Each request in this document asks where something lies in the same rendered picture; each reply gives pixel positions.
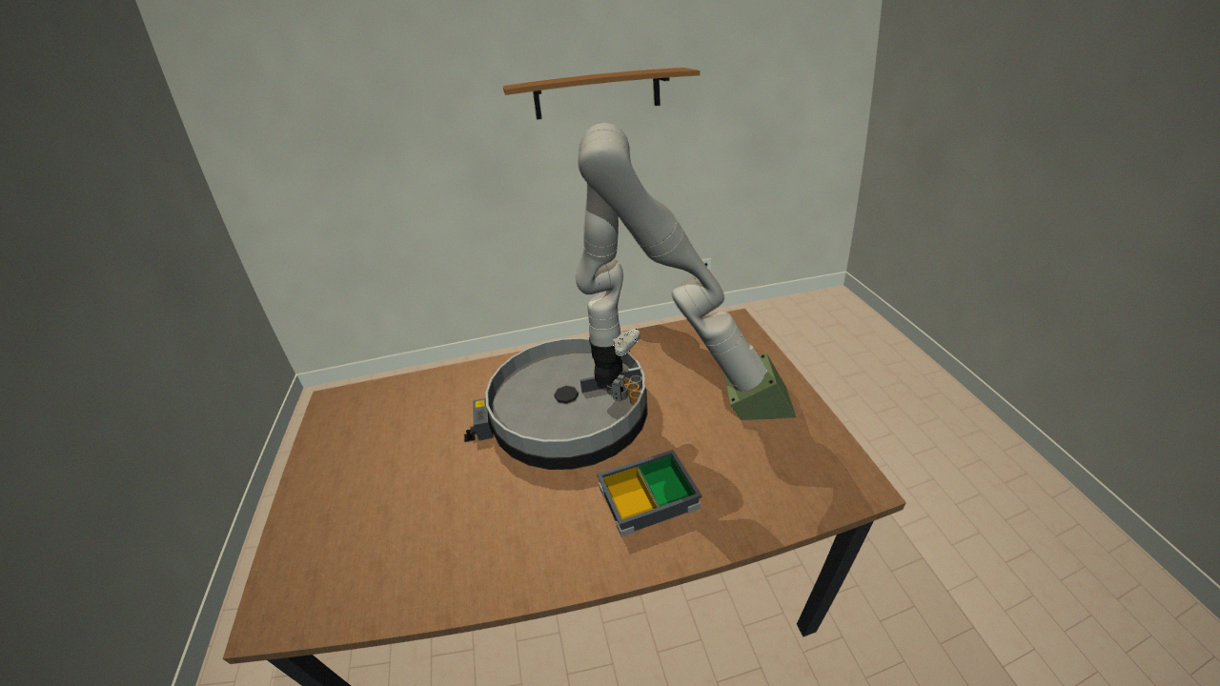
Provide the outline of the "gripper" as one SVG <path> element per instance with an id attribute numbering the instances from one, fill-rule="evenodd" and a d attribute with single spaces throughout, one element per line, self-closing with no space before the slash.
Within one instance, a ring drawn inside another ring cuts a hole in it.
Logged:
<path id="1" fill-rule="evenodd" d="M 597 382 L 601 385 L 612 383 L 612 399 L 621 402 L 623 392 L 623 376 L 621 376 L 621 356 L 627 355 L 630 349 L 640 341 L 640 331 L 630 330 L 622 332 L 620 322 L 611 330 L 594 330 L 589 323 L 590 352 L 597 361 Z"/>

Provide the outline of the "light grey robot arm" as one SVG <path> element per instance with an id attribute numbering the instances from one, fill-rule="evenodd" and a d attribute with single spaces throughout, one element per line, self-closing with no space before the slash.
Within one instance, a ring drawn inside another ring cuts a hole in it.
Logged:
<path id="1" fill-rule="evenodd" d="M 580 173 L 587 182 L 587 199 L 584 251 L 576 283 L 586 294 L 599 293 L 587 305 L 590 326 L 611 330 L 619 323 L 623 270 L 615 256 L 620 218 L 649 259 L 693 273 L 673 288 L 673 301 L 736 391 L 760 385 L 769 370 L 730 312 L 712 312 L 723 303 L 719 280 L 702 262 L 673 212 L 644 189 L 632 168 L 623 131 L 612 123 L 597 123 L 586 131 L 580 142 Z"/>

